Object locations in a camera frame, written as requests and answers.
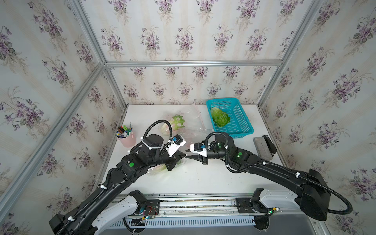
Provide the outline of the green chinese cabbage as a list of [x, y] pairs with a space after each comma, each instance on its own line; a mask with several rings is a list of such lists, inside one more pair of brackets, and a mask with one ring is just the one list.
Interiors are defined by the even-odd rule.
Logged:
[[210, 113], [214, 124], [218, 127], [224, 127], [231, 121], [229, 115], [217, 107], [212, 107]]

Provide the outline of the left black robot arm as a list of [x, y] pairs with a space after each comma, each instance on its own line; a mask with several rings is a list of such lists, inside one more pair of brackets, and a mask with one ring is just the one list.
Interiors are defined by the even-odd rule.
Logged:
[[99, 235], [122, 217], [139, 213], [146, 207], [147, 199], [139, 191], [131, 192], [123, 202], [110, 207], [109, 204], [125, 189], [135, 183], [149, 169], [165, 165], [171, 171], [186, 154], [179, 151], [186, 141], [180, 136], [169, 134], [167, 143], [162, 136], [150, 134], [150, 130], [165, 123], [158, 120], [150, 125], [141, 141], [122, 160], [108, 171], [105, 181], [84, 202], [66, 214], [57, 214], [49, 225], [55, 235]]

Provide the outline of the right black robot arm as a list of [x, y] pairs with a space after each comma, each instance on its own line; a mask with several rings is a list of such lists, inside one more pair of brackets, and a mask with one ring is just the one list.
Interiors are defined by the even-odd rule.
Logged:
[[310, 218], [326, 221], [329, 213], [348, 215], [353, 206], [344, 196], [329, 188], [322, 175], [313, 169], [308, 172], [293, 170], [267, 161], [256, 154], [239, 148], [225, 132], [212, 132], [199, 143], [191, 144], [189, 159], [208, 164], [210, 159], [224, 161], [234, 174], [250, 173], [277, 183], [296, 194], [294, 202]]

